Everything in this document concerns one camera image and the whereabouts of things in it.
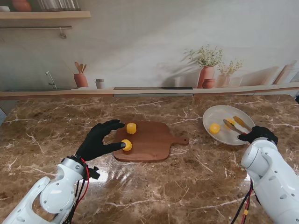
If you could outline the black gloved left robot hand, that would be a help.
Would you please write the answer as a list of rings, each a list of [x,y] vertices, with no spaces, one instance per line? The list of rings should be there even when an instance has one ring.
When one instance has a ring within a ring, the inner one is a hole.
[[[94,160],[102,155],[123,149],[125,143],[117,142],[105,145],[104,137],[109,135],[111,131],[123,128],[125,123],[121,123],[118,119],[113,119],[105,123],[98,123],[87,134],[85,140],[78,148],[76,157],[84,161]]]

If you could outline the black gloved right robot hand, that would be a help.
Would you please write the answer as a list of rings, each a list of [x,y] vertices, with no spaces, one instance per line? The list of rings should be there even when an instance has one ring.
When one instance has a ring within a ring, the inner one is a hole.
[[[248,134],[238,135],[239,140],[249,143],[254,142],[258,138],[266,138],[266,140],[272,141],[275,145],[278,144],[278,137],[268,128],[262,126],[254,126]]]

